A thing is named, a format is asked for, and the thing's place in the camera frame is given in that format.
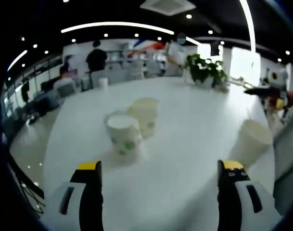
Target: ceiling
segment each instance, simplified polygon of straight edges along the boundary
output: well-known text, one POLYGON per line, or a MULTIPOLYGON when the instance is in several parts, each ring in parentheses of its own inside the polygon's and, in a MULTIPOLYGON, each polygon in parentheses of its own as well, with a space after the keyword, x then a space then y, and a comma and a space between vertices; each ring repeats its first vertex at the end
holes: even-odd
MULTIPOLYGON (((283 63, 293 63, 293 32, 265 3, 264 0, 247 0, 255 26, 256 43, 275 52, 259 51, 262 55, 283 63)), ((190 0, 196 9, 174 16, 165 16, 149 10, 140 9, 144 0, 38 0, 13 1, 8 9, 8 50, 5 62, 7 66, 22 51, 28 53, 13 66, 8 76, 15 77, 28 66, 37 63, 47 55, 61 53, 63 46, 76 39, 77 43, 105 39, 134 38, 139 33, 140 39, 156 40, 158 36, 163 41, 175 39, 179 32, 184 32, 191 38, 211 36, 233 38, 249 41, 247 22, 239 0, 190 0), (61 33, 62 29, 86 23, 122 21, 159 26, 175 32, 175 36, 145 28, 130 26, 97 26, 61 33)), ((293 0, 287 1, 285 10, 293 20, 293 0)), ((235 46, 226 42, 225 46, 235 46)))

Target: paper cup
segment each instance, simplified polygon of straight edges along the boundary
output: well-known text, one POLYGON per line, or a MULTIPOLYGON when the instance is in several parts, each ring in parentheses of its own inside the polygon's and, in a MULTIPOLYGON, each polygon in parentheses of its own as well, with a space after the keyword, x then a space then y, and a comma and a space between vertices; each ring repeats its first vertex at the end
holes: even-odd
POLYGON ((136 100, 127 113, 138 120, 142 137, 148 138, 154 135, 159 101, 153 98, 141 98, 136 100))
POLYGON ((271 131, 254 120, 245 120, 229 159, 249 166, 272 145, 271 131))
POLYGON ((142 136, 136 119, 115 114, 106 121, 113 149, 122 162, 132 163, 142 155, 142 136))
POLYGON ((108 78, 100 78, 98 80, 99 88, 100 89, 107 89, 108 88, 108 78))

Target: shiny floor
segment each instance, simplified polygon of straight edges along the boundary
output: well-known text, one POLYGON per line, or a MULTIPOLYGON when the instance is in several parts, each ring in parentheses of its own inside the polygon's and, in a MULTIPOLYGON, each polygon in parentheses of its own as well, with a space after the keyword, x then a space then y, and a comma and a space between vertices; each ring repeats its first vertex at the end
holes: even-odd
POLYGON ((51 129, 60 111, 60 107, 48 112, 32 125, 24 125, 19 131, 10 151, 22 171, 42 188, 43 165, 46 147, 51 129))

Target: air conditioner vent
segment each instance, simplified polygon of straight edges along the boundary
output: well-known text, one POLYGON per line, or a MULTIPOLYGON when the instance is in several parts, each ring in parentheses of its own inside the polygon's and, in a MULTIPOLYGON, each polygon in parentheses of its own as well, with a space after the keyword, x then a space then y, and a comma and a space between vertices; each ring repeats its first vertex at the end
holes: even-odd
POLYGON ((146 0, 140 8, 172 16, 195 8, 187 0, 146 0))

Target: white table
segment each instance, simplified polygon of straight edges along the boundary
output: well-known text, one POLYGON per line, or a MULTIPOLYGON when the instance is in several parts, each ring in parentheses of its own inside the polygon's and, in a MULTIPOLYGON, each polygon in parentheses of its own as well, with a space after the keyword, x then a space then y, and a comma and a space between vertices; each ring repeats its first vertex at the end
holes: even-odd
MULTIPOLYGON (((217 230, 217 160, 228 157, 245 119, 268 126, 257 98, 238 86, 224 94, 162 77, 68 98, 47 145, 45 196, 69 181, 80 163, 111 149, 104 115, 140 97, 160 101, 156 134, 145 141, 148 158, 138 164, 105 170, 103 160, 105 230, 217 230)), ((272 147, 248 173, 273 191, 272 147)))

